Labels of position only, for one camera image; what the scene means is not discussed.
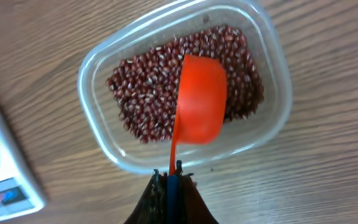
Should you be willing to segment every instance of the wooden table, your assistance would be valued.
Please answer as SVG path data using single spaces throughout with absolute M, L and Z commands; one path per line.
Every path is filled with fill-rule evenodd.
M 78 67 L 168 1 L 0 1 L 0 105 L 50 203 L 6 223 L 122 223 L 150 177 L 100 151 Z M 220 223 L 358 223 L 358 1 L 262 1 L 280 34 L 293 109 L 263 147 L 192 167 Z

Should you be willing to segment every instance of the table surface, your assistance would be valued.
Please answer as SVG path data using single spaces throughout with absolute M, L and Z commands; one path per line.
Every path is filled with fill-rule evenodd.
M 50 203 L 6 223 L 122 223 L 148 179 L 99 149 L 78 67 L 105 37 L 168 1 L 0 1 L 0 106 Z M 358 223 L 358 1 L 268 0 L 293 109 L 266 145 L 192 167 L 220 223 Z

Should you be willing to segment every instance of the orange measuring cup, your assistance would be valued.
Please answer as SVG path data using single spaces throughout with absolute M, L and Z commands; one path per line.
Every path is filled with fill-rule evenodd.
M 207 144 L 219 135 L 226 98 L 226 73 L 219 60 L 185 55 L 173 127 L 170 175 L 175 173 L 177 144 Z

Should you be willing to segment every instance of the pile of red beans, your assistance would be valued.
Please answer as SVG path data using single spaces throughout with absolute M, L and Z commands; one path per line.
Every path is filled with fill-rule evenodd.
M 174 38 L 122 59 L 106 80 L 121 109 L 124 129 L 142 143 L 172 138 L 185 54 L 219 59 L 225 68 L 227 101 L 222 122 L 246 119 L 264 100 L 264 86 L 240 29 L 223 24 Z

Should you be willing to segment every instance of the plastic container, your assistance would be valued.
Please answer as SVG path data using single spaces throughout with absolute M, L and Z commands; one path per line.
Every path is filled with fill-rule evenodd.
M 201 29 L 227 23 L 248 38 L 265 87 L 265 101 L 247 120 L 225 123 L 217 140 L 205 146 L 180 145 L 183 166 L 205 163 L 260 146 L 283 127 L 292 104 L 287 61 L 267 13 L 253 1 L 177 1 L 156 9 L 96 46 L 84 59 L 78 94 L 95 138 L 110 160 L 138 174 L 168 170 L 170 142 L 141 144 L 124 131 L 119 108 L 105 86 L 120 59 L 148 51 L 151 46 Z

